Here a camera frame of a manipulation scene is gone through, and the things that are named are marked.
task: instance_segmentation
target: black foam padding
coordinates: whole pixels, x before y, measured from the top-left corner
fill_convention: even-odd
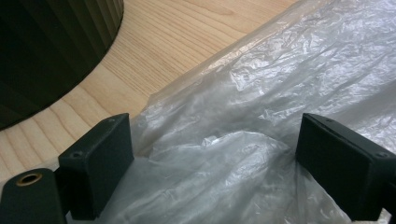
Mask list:
[[[332,119],[304,114],[297,161],[352,220],[377,220],[396,156]]]
[[[72,181],[72,217],[99,217],[133,159],[128,114],[102,120],[67,149],[59,163]]]

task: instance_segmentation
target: dark curved object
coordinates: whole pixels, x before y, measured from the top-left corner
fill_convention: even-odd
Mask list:
[[[0,1],[0,130],[71,91],[110,48],[122,0]]]

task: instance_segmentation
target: clear plastic wrap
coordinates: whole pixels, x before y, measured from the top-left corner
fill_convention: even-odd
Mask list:
[[[395,15],[301,1],[154,95],[132,120],[142,158],[95,222],[350,222],[294,160],[301,117],[396,152]]]

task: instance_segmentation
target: screw hole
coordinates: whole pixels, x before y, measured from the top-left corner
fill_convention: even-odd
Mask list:
[[[17,181],[17,186],[25,187],[34,184],[35,182],[39,181],[43,177],[40,173],[34,173],[29,175],[24,175]]]
[[[71,158],[80,158],[80,157],[82,157],[81,151],[76,151],[71,154]]]

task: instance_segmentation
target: wooden surface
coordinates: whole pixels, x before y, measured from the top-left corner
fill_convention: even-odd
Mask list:
[[[101,119],[133,117],[149,96],[295,0],[124,0],[106,57],[73,90],[0,132],[0,182],[70,147]]]

